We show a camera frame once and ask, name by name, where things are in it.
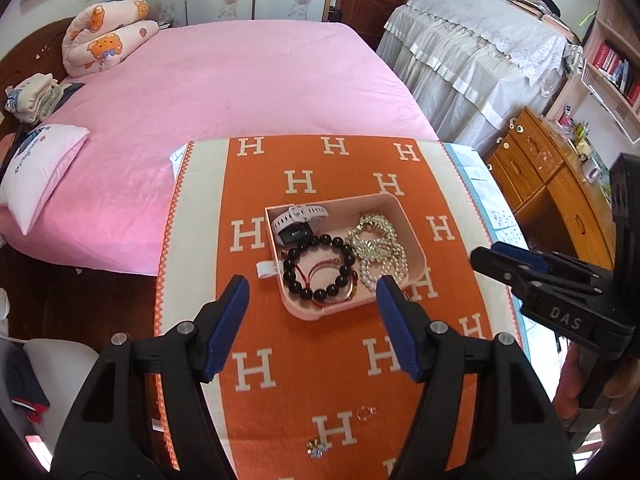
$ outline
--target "drawer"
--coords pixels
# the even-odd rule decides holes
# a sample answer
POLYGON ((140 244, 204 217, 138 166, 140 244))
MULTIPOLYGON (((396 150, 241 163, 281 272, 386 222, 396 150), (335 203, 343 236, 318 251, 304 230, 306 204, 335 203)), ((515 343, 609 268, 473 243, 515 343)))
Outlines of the drawer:
POLYGON ((522 205, 522 199, 516 191, 513 182, 509 180, 509 177, 500 164, 500 161, 495 155, 492 155, 489 157, 486 165, 489 168, 489 171, 491 171, 491 174, 494 176, 495 183, 500 188, 500 191, 504 195, 504 199, 507 201, 507 204, 509 204, 509 207, 512 211, 516 211, 516 209, 522 205))
POLYGON ((536 173, 546 182, 562 166, 562 156, 538 123, 526 112, 516 120, 510 135, 532 163, 536 173))
POLYGON ((560 212, 578 258, 612 269, 613 262, 598 220, 571 170, 566 166, 561 168, 546 188, 560 212))
POLYGON ((494 156, 523 202, 542 187, 542 180, 511 134, 505 137, 494 156))

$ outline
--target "black bead bracelet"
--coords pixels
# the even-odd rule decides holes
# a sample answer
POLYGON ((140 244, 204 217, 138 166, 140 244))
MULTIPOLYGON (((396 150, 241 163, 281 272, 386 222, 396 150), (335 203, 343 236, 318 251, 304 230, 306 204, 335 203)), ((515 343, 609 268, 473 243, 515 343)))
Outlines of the black bead bracelet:
POLYGON ((339 236, 331 238, 330 235, 322 235, 321 237, 311 236, 304 238, 298 242, 297 247, 289 249, 286 253, 287 257, 282 262, 284 273, 282 279, 285 283, 289 284, 289 291, 292 294, 299 294, 302 300, 315 300, 323 302, 328 297, 334 298, 340 293, 340 289, 349 284, 349 278, 351 276, 351 266, 356 262, 356 257, 353 255, 353 248, 349 244, 345 244, 344 240, 339 236), (318 245, 328 246, 331 245, 334 249, 340 250, 343 255, 343 265, 340 266, 338 272, 340 275, 335 279, 335 282, 325 288, 318 288, 318 290, 312 290, 308 286, 303 287, 296 279, 296 266, 297 262, 309 247, 317 247, 318 245))

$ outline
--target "drawer handle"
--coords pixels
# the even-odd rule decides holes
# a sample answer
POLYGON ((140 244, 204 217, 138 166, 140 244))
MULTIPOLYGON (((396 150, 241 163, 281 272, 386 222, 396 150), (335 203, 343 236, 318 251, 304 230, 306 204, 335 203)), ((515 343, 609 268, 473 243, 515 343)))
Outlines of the drawer handle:
POLYGON ((582 222, 582 219, 578 215, 575 215, 574 220, 575 220, 575 223, 578 225, 578 229, 580 229, 580 234, 585 234, 587 230, 584 228, 584 223, 582 222))
POLYGON ((539 155, 540 154, 540 146, 538 146, 538 143, 532 139, 531 137, 529 137, 529 139, 527 139, 529 141, 529 145, 531 146, 531 151, 535 154, 535 155, 539 155))
POLYGON ((520 167, 517 165, 517 163, 514 160, 511 161, 511 167, 515 170, 515 172, 518 175, 522 174, 522 170, 520 169, 520 167))

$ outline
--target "screw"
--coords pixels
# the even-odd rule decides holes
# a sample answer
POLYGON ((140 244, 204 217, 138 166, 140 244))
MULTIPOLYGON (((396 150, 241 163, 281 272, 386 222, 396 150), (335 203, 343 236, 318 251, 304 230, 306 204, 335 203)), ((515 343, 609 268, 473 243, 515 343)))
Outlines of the screw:
POLYGON ((178 325, 177 331, 180 334, 190 334, 194 328, 195 326, 191 321, 183 321, 178 325))
POLYGON ((111 336, 111 344, 114 344, 116 346, 120 346, 126 340, 127 340, 127 334, 125 334, 124 332, 118 332, 117 334, 114 334, 111 336))
POLYGON ((508 332, 500 332, 498 334, 498 341, 505 346, 513 344, 516 341, 513 336, 508 332))
POLYGON ((435 332, 436 334, 444 334, 447 330, 449 330, 449 327, 443 321, 433 321, 429 325, 429 328, 431 328, 431 331, 435 332))

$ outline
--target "white lace cloth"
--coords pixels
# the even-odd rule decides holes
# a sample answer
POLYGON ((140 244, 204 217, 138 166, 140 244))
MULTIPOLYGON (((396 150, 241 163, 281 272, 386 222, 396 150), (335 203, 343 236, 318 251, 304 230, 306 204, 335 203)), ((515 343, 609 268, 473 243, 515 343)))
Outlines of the white lace cloth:
POLYGON ((501 0, 409 0, 418 12, 461 25, 511 57, 531 83, 545 70, 562 73, 567 40, 546 23, 501 0))

